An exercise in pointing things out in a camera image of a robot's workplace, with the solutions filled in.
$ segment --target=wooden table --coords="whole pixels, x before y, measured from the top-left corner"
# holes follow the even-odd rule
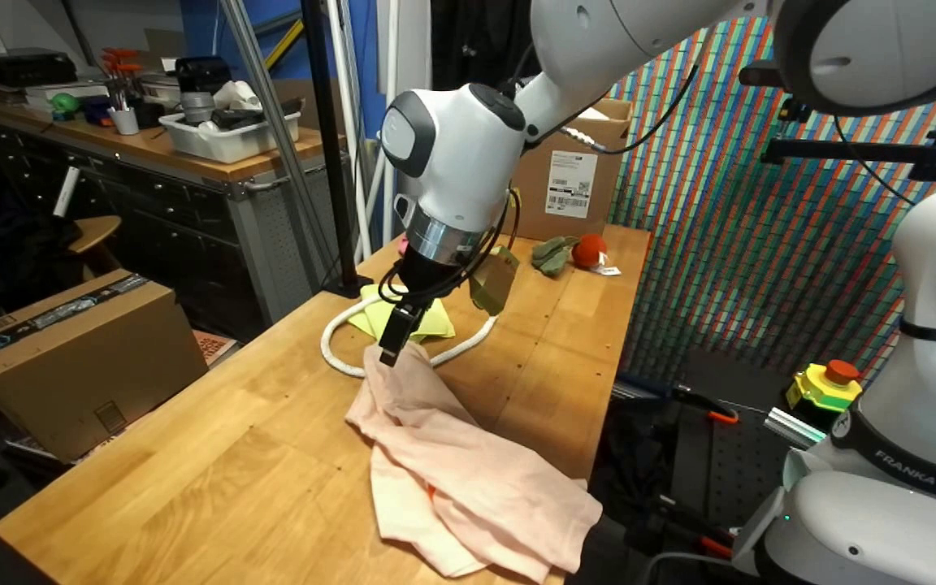
[[[553,283],[523,264],[495,335],[442,366],[488,427],[574,478],[596,461],[649,233],[608,228],[608,244],[621,279]],[[358,381],[320,356],[320,332],[345,306],[316,295],[276,320],[16,505],[0,536],[60,581],[442,581],[374,532],[371,447],[345,422]],[[445,306],[458,337],[482,324],[466,288]],[[349,360],[360,346],[363,335],[334,335]]]
[[[30,132],[30,135],[40,135],[50,144],[63,144],[72,149],[89,149],[89,151],[99,151],[107,159],[126,159],[134,166],[144,161],[144,166],[168,170],[177,176],[206,176],[216,183],[243,183],[243,177],[256,177],[263,173],[281,170],[276,151],[260,151],[260,154],[224,166],[224,161],[209,161],[209,159],[171,151],[171,140],[163,125],[139,129],[134,135],[119,135],[119,132],[112,132],[105,125],[90,125],[85,121],[54,123],[52,116],[37,114],[37,109],[18,106],[18,103],[0,103],[0,125],[14,125],[18,132]],[[320,129],[303,125],[300,140],[296,140],[296,151],[300,154],[321,151]]]

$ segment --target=cardboard box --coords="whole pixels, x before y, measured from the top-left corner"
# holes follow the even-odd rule
[[[206,372],[171,288],[115,269],[0,318],[0,412],[79,461]]]
[[[603,146],[624,146],[629,129],[629,99],[597,99],[597,114],[582,114],[568,125]],[[555,233],[589,233],[603,228],[621,154],[602,154],[584,144],[548,132],[523,151],[514,184],[523,198],[521,238],[545,240]]]

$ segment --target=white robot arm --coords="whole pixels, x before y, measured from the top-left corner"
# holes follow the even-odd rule
[[[467,83],[406,92],[382,151],[419,183],[406,292],[381,337],[394,365],[419,315],[484,252],[521,149],[597,99],[621,74],[743,0],[533,0],[544,74],[514,96]],[[815,109],[885,114],[936,99],[936,0],[781,0],[782,83]],[[897,233],[904,341],[836,443],[754,512],[736,566],[775,581],[936,581],[936,196]]]

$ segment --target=pink cloth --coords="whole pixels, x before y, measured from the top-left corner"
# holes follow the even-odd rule
[[[349,422],[371,443],[371,493],[382,538],[410,542],[458,577],[505,566],[544,581],[577,567],[602,502],[536,451],[479,427],[423,346],[398,366],[363,356],[366,381]]]

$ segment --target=workbench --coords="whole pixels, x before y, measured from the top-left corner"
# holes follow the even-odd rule
[[[521,267],[495,335],[438,366],[479,422],[589,478],[649,233],[608,228],[624,274],[562,279]],[[381,277],[394,249],[360,274]],[[442,581],[376,538],[371,445],[345,422],[358,381],[333,370],[320,335],[351,297],[316,295],[185,393],[90,451],[0,519],[0,538],[54,581]],[[467,337],[484,315],[466,285],[445,297]],[[366,337],[334,335],[360,365]],[[466,581],[506,581],[482,573]]]
[[[237,341],[303,306],[337,264],[320,129],[300,129],[296,154],[308,191],[296,196],[293,219],[276,151],[209,161],[171,151],[163,125],[117,135],[0,103],[0,183],[18,209],[50,214],[79,166],[68,214],[119,214],[117,261],[171,285],[197,327]]]

